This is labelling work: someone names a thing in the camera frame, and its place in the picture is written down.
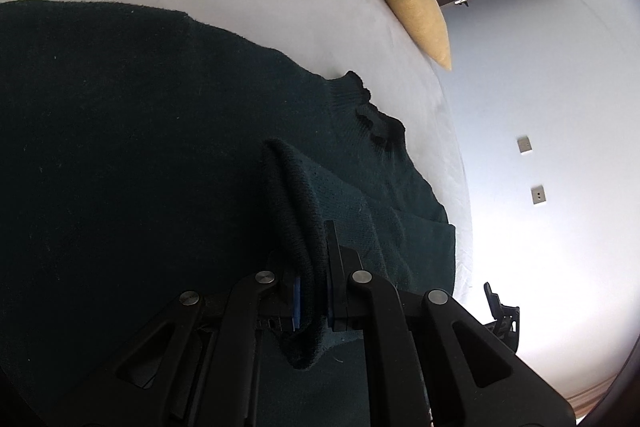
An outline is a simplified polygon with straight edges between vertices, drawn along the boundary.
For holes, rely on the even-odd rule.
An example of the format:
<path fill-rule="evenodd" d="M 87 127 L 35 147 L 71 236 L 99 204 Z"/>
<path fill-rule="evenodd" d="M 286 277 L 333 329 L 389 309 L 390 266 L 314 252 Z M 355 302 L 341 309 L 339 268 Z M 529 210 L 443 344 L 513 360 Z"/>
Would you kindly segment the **upper wall switch plate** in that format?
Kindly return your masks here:
<path fill-rule="evenodd" d="M 532 142 L 530 142 L 528 136 L 521 136 L 516 143 L 518 143 L 518 151 L 521 154 L 527 154 L 533 150 Z"/>

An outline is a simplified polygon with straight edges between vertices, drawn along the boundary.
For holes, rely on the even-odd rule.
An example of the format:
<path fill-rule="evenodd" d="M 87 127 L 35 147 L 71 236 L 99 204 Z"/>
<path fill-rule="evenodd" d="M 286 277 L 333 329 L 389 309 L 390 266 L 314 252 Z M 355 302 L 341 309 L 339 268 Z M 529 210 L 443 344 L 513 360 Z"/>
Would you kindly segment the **dark green knit sweater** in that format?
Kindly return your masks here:
<path fill-rule="evenodd" d="M 259 424 L 367 425 L 361 338 L 326 325 L 328 221 L 396 287 L 454 286 L 446 210 L 353 72 L 180 12 L 2 5 L 3 425 L 170 425 L 131 372 L 186 291 L 213 312 L 203 400 L 228 425 L 232 322 L 262 270 L 300 319 L 266 347 Z"/>

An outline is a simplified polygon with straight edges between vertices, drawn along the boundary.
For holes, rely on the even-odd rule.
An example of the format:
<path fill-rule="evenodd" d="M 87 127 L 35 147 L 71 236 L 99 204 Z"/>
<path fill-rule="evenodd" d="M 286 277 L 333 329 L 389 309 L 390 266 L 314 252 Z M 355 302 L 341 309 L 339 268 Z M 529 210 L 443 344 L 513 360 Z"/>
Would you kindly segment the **lower wall socket plate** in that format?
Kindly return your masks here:
<path fill-rule="evenodd" d="M 534 186 L 530 193 L 532 193 L 533 204 L 538 205 L 542 202 L 545 202 L 546 199 L 546 191 L 544 191 L 544 187 L 542 185 Z"/>

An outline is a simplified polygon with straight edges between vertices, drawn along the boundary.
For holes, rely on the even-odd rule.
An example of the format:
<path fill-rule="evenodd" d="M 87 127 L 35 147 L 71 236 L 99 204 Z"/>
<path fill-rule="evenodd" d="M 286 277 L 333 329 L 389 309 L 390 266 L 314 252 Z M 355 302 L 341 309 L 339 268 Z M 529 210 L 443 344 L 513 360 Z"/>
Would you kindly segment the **yellow pillow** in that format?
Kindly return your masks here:
<path fill-rule="evenodd" d="M 448 29 L 437 0 L 385 0 L 414 43 L 440 67 L 452 69 Z"/>

